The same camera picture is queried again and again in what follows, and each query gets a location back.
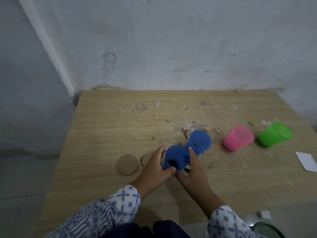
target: green cup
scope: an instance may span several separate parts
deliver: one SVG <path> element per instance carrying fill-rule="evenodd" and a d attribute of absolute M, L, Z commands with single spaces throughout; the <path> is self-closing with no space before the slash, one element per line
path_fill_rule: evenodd
<path fill-rule="evenodd" d="M 284 124 L 274 123 L 257 137 L 256 141 L 260 146 L 268 148 L 284 140 L 290 139 L 292 136 L 293 133 Z"/>

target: dark blue pants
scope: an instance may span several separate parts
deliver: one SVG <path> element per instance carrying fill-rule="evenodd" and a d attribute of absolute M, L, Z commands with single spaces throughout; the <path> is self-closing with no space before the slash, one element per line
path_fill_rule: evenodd
<path fill-rule="evenodd" d="M 102 238 L 190 238 L 182 228 L 174 221 L 157 221 L 153 225 L 153 233 L 145 227 L 139 227 L 135 223 L 123 224 L 114 228 Z"/>

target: piece of paper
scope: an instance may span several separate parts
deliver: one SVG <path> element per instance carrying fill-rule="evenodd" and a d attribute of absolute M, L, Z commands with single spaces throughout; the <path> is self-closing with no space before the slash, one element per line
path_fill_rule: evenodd
<path fill-rule="evenodd" d="M 295 152 L 304 169 L 311 172 L 317 172 L 317 164 L 311 154 Z"/>

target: blue cup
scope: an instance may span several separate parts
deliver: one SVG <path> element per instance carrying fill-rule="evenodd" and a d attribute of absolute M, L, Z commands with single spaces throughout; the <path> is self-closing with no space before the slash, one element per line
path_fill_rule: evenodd
<path fill-rule="evenodd" d="M 187 141 L 185 150 L 189 147 L 193 149 L 196 156 L 206 151 L 211 146 L 211 138 L 204 131 L 196 130 L 191 133 Z"/>
<path fill-rule="evenodd" d="M 165 154 L 164 169 L 175 167 L 180 172 L 189 164 L 189 153 L 183 147 L 174 145 L 168 148 Z"/>

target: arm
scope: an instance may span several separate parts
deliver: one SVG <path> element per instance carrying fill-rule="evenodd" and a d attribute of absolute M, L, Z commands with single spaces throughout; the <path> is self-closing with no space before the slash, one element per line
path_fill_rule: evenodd
<path fill-rule="evenodd" d="M 188 149 L 191 169 L 188 176 L 175 176 L 193 200 L 203 210 L 209 223 L 206 235 L 210 237 L 264 237 L 253 231 L 210 188 L 208 179 L 194 151 Z"/>
<path fill-rule="evenodd" d="M 176 171 L 174 167 L 161 169 L 160 160 L 165 147 L 161 146 L 151 155 L 138 178 L 108 199 L 98 199 L 85 206 L 45 238 L 101 237 L 121 224 L 130 223 L 141 200 Z"/>

